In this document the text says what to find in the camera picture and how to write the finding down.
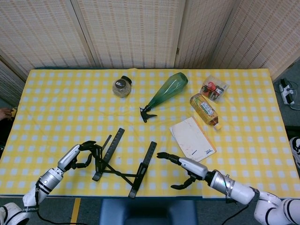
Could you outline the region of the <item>bare person hand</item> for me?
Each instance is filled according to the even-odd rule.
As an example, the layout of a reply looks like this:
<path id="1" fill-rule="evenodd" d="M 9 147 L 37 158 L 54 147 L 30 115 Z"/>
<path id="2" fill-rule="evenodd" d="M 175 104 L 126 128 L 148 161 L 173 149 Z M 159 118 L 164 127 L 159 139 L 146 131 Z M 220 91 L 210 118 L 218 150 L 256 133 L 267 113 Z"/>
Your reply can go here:
<path id="1" fill-rule="evenodd" d="M 9 108 L 0 108 L 0 120 L 10 119 L 12 116 L 12 110 Z"/>

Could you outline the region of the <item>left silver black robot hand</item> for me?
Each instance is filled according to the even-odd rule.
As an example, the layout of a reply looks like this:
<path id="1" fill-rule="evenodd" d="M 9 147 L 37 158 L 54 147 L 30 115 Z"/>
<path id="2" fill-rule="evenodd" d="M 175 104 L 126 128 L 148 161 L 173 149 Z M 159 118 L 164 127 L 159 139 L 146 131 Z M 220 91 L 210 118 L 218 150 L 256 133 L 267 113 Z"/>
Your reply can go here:
<path id="1" fill-rule="evenodd" d="M 67 154 L 60 159 L 58 162 L 58 168 L 60 168 L 64 173 L 68 170 L 76 168 L 86 168 L 90 165 L 95 151 L 96 141 L 86 141 L 82 144 L 77 144 L 72 147 Z M 81 151 L 90 151 L 87 161 L 85 163 L 77 163 L 77 156 Z"/>

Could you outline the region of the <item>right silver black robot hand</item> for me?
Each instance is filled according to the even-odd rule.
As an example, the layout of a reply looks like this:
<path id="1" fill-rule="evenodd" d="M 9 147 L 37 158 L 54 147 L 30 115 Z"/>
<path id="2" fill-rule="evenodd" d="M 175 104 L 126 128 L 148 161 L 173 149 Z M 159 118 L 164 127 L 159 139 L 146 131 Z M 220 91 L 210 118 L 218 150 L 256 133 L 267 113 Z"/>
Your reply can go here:
<path id="1" fill-rule="evenodd" d="M 187 171 L 187 174 L 190 176 L 181 185 L 171 185 L 171 188 L 176 190 L 186 189 L 189 185 L 191 185 L 196 180 L 205 180 L 205 177 L 208 173 L 208 168 L 206 166 L 187 157 L 179 157 L 173 154 L 169 154 L 167 152 L 159 152 L 157 153 L 157 158 L 168 159 L 174 164 L 181 166 Z"/>

